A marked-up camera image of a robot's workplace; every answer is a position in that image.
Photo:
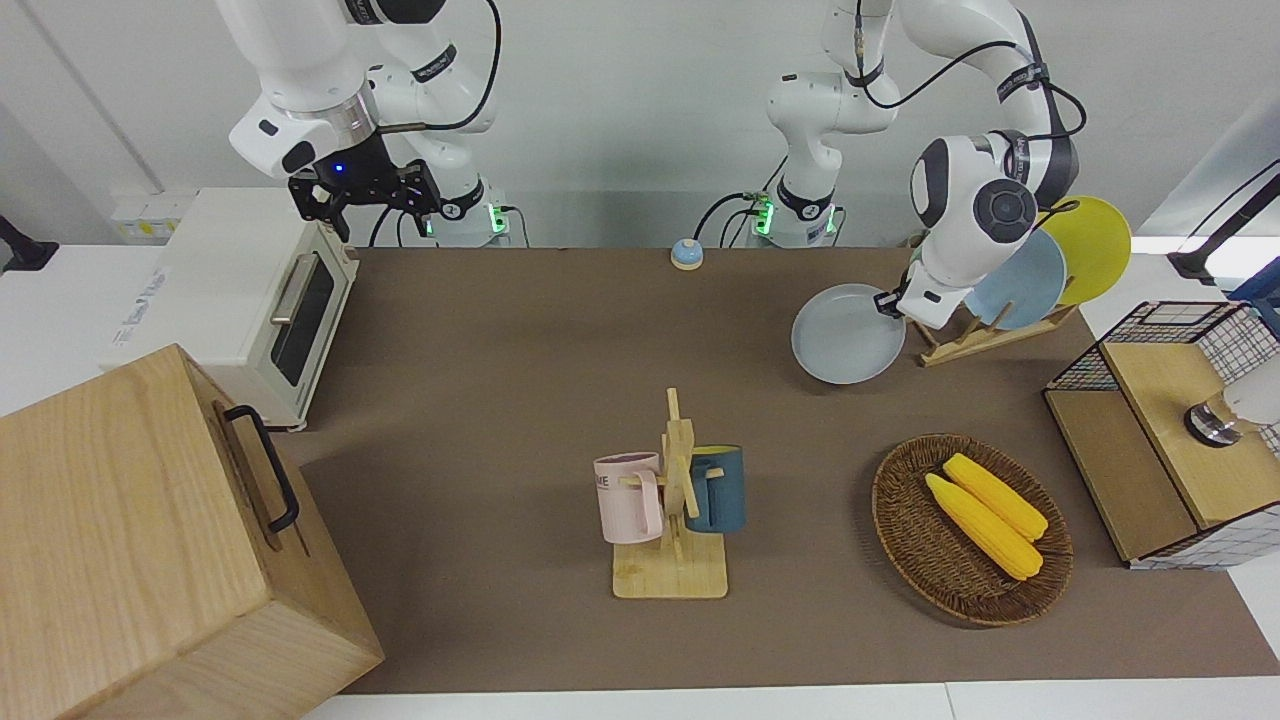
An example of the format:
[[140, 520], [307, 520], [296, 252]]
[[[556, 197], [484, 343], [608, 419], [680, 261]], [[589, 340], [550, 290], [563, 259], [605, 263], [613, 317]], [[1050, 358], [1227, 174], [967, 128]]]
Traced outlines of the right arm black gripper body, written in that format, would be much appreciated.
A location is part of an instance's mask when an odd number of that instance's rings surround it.
[[320, 186], [334, 196], [347, 193], [364, 201], [390, 196], [399, 188], [397, 167], [379, 133], [316, 160], [312, 168]]

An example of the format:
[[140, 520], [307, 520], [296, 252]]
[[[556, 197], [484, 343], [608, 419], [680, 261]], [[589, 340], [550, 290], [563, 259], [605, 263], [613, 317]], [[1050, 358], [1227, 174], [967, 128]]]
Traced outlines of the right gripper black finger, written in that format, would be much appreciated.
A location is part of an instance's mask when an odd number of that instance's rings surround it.
[[316, 172], [292, 176], [291, 197], [303, 222], [319, 222], [339, 241], [349, 241], [349, 225], [343, 218], [346, 205], [323, 186]]
[[442, 195], [424, 160], [412, 160], [396, 168], [396, 209], [413, 217], [439, 213]]

